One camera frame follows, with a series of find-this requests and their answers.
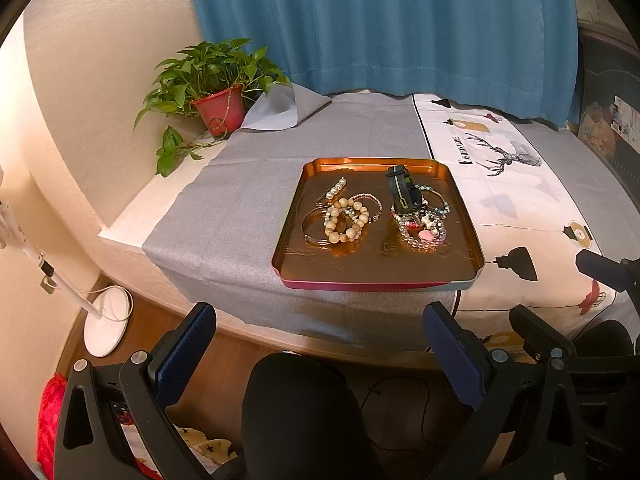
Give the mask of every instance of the red flower pot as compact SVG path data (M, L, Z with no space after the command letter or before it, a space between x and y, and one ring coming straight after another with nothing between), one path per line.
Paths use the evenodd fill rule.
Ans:
M191 104L207 125L213 137L222 137L237 130L244 121L242 85L227 88L217 94L192 101Z

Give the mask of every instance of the white wall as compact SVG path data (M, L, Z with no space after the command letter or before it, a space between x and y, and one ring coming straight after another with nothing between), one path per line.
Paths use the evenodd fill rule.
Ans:
M110 225L156 173L168 119L147 114L135 133L133 121L156 64L202 40L193 3L32 0L24 33L51 137L92 209ZM196 125L204 130L202 121Z
M27 238L81 290L98 277L97 266L54 213L22 156L24 119L33 111L15 96L30 86L16 59L24 52L22 19L0 46L0 193ZM42 272L15 246L0 251L0 422L25 458L35 459L40 394L53 376L78 308L62 292L52 296L39 283Z

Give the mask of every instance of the tray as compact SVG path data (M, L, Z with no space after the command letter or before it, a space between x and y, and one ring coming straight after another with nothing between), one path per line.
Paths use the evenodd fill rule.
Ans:
M391 216L392 199L385 172L397 164L407 167L415 184L432 186L449 202L447 238L434 253L408 246ZM382 216L368 224L355 242L327 247L311 245L302 235L302 221L316 207L318 197L340 177L347 179L341 196L372 193L382 202ZM372 214L377 212L370 201L363 203ZM314 238L323 238L321 218L309 224L306 232ZM302 168L271 264L289 288L367 292L411 288L462 290L469 288L478 276L484 256L460 192L444 164L418 158L317 158Z

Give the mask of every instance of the pink heart charm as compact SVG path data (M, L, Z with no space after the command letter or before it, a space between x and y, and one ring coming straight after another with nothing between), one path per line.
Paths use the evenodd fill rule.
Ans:
M418 237L420 238L420 240L424 240L426 242L433 242L433 235L427 229L423 229L422 231L420 231L418 233Z

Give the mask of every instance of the bracelet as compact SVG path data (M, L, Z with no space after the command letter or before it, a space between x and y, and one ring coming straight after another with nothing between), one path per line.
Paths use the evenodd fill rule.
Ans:
M418 232L419 240L416 240L409 233L408 229L403 225L398 225L398 230L402 240L407 242L411 247L416 249L423 249L425 251L433 250L439 247L447 236L447 230L443 227L438 231L438 235L434 236L428 229L423 229Z
M335 196L340 194L340 192L344 189L346 185L347 185L347 179L344 177L341 177L340 180L336 182L332 187L327 189L322 196L318 197L318 199L316 200L316 205L322 206L326 204L328 200L333 200Z
M356 209L360 215L356 216L353 210ZM347 214L353 221L353 225L343 233L334 232L339 214ZM362 228L369 222L369 211L360 202L353 198L341 198L328 207L324 214L324 233L329 238L329 243L354 242L360 238Z
M380 202L380 200L375 195L372 195L371 193L359 193L357 195L353 195L350 199L347 200L347 206L342 205L344 203L344 199L341 198L339 200L340 206L345 207L345 212L347 213L347 215L351 217L351 220L357 222L359 219L361 219L360 216L362 214L366 213L367 216L370 215L369 210L364 207L362 205L362 202L360 201L363 198L367 198L368 200L375 202L375 204L378 206L378 212L369 219L369 222L373 223L377 221L380 216L382 216L382 202Z
M424 208L417 213L401 216L396 213L393 206L391 206L391 213L398 227L424 229L429 231L434 237L439 236L440 232L444 229L444 219L436 215L433 211Z
M444 197L440 193L438 193L435 189L433 189L433 187L431 186L418 186L418 189L420 189L420 191L427 191L429 193L433 193L440 200L442 200L442 208L431 207L431 210L437 215L442 216L443 219L446 218L447 215L451 212L451 208L449 207L449 203L447 203L447 201L444 200Z
M313 214L318 214L319 212L329 212L331 210L331 206L324 206L324 207L316 207L315 209L312 209L311 211L309 211L306 216L302 219L302 224L300 224L300 229L302 230L302 235L303 237L305 237L305 240L307 242L309 242L310 244L313 245L318 245L318 246L328 246L331 245L331 242L329 240L317 240L316 238L312 238L311 236L309 236L308 234L305 233L305 228L306 228L306 222L308 220L308 218L313 215Z

